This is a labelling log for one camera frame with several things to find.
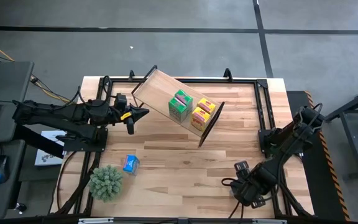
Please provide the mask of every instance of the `blue box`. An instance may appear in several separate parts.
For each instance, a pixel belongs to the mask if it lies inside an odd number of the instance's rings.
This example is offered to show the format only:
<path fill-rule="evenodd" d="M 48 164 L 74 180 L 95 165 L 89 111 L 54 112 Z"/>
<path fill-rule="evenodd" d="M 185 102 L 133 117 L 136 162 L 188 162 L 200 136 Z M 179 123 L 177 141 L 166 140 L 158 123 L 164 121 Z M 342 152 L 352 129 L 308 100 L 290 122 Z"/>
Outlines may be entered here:
<path fill-rule="evenodd" d="M 123 170 L 129 174 L 136 175 L 139 160 L 135 155 L 127 155 Z"/>

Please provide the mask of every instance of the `white paper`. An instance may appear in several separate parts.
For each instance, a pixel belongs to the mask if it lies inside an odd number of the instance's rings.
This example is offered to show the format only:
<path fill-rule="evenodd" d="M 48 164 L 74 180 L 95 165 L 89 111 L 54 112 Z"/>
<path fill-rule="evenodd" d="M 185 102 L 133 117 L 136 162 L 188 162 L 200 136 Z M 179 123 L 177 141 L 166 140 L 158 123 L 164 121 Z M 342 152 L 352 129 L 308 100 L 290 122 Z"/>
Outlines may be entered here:
<path fill-rule="evenodd" d="M 41 135 L 49 140 L 56 142 L 57 144 L 64 146 L 64 142 L 56 139 L 56 136 L 65 135 L 64 131 L 42 131 Z M 51 154 L 44 152 L 41 149 L 38 149 L 37 156 L 35 157 L 36 166 L 50 166 L 50 165 L 59 165 L 62 164 L 63 159 L 57 158 Z"/>

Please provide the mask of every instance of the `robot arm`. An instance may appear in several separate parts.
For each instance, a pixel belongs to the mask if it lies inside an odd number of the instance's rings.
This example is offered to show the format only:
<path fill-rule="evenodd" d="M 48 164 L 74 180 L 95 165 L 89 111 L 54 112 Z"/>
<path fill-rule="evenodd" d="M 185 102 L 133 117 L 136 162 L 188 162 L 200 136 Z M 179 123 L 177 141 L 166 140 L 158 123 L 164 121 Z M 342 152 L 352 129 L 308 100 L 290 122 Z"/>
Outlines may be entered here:
<path fill-rule="evenodd" d="M 17 124 L 43 124 L 66 131 L 68 134 L 65 139 L 75 138 L 85 142 L 96 142 L 99 138 L 98 126 L 108 124 L 127 124 L 128 134 L 133 134 L 134 123 L 149 112 L 148 109 L 127 105 L 126 96 L 120 93 L 113 106 L 103 100 L 65 106 L 34 101 L 14 103 L 17 108 L 13 119 Z"/>
<path fill-rule="evenodd" d="M 222 183 L 231 187 L 234 197 L 241 204 L 244 206 L 251 205 L 252 208 L 261 207 L 265 205 L 266 200 L 274 196 L 263 198 L 263 195 L 268 194 L 273 189 L 273 194 L 276 194 L 279 185 L 282 188 L 285 187 L 280 177 L 284 163 L 299 148 L 310 148 L 312 144 L 308 141 L 308 138 L 317 133 L 323 125 L 324 116 L 319 113 L 321 107 L 319 111 L 314 110 L 315 108 L 302 107 L 290 124 L 283 129 L 274 128 L 260 138 L 262 139 L 261 148 L 271 155 L 266 161 L 258 163 L 251 171 L 246 161 L 236 163 L 234 168 L 238 179 L 223 179 Z M 232 180 L 232 182 L 225 184 L 224 181 L 226 180 Z M 288 189 L 284 189 L 283 192 L 292 197 Z M 292 197 L 292 199 L 294 208 L 299 207 L 295 198 Z"/>

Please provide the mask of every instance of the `gray floor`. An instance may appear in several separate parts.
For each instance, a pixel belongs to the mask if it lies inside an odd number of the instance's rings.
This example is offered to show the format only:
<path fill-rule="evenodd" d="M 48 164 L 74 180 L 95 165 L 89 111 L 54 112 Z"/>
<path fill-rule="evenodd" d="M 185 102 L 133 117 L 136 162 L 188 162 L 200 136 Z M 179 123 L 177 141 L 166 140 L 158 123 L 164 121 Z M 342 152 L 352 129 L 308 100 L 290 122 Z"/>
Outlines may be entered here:
<path fill-rule="evenodd" d="M 358 29 L 356 0 L 259 0 L 265 29 Z M 252 0 L 0 0 L 0 25 L 256 29 Z M 358 35 L 266 35 L 275 78 L 309 90 L 323 114 L 358 93 Z M 1 32 L 0 48 L 35 62 L 34 74 L 70 97 L 85 75 L 145 74 L 157 64 L 171 75 L 266 77 L 258 34 Z M 59 103 L 34 86 L 27 99 Z M 43 127 L 33 127 L 40 131 Z M 339 120 L 324 127 L 339 176 L 356 171 Z M 25 214 L 46 214 L 56 180 L 31 181 L 21 192 Z M 358 180 L 340 180 L 358 221 Z"/>

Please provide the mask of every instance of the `wooden table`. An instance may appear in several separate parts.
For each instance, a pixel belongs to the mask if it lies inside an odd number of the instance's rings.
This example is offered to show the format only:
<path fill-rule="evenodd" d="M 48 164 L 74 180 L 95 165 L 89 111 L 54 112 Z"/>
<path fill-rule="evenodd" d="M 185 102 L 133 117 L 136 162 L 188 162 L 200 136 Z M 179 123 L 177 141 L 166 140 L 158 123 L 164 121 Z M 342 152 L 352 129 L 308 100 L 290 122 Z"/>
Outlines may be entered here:
<path fill-rule="evenodd" d="M 96 98 L 99 79 L 84 77 L 81 93 L 85 100 Z M 267 80 L 275 124 L 282 128 L 292 120 L 284 81 L 280 78 Z M 113 92 L 126 94 L 133 103 L 131 91 L 135 85 L 115 83 Z M 140 167 L 137 176 L 124 175 L 123 191 L 115 201 L 94 200 L 92 216 L 227 218 L 232 212 L 237 200 L 230 195 L 229 187 L 221 185 L 221 179 L 236 176 L 233 167 L 236 162 L 246 160 L 252 168 L 264 159 L 257 139 L 260 126 L 254 87 L 230 83 L 189 86 L 217 102 L 226 102 L 204 144 L 198 148 L 198 136 L 153 110 L 136 122 L 134 135 L 128 135 L 123 124 L 108 126 L 108 144 L 102 153 L 100 167 L 110 164 L 122 169 L 127 154 L 135 154 L 140 159 Z M 260 93 L 264 114 L 267 114 L 262 90 Z M 63 173 L 61 204 L 78 185 L 83 158 L 84 153 L 74 155 Z M 313 213 L 299 158 L 292 157 L 285 164 L 285 176 L 294 196 Z M 87 196 L 88 189 L 85 189 L 81 212 Z M 284 211 L 281 194 L 278 199 Z M 56 210 L 55 194 L 51 212 Z M 239 217 L 240 212 L 241 209 L 237 209 L 233 217 Z M 271 200 L 263 207 L 244 210 L 244 218 L 273 217 Z"/>

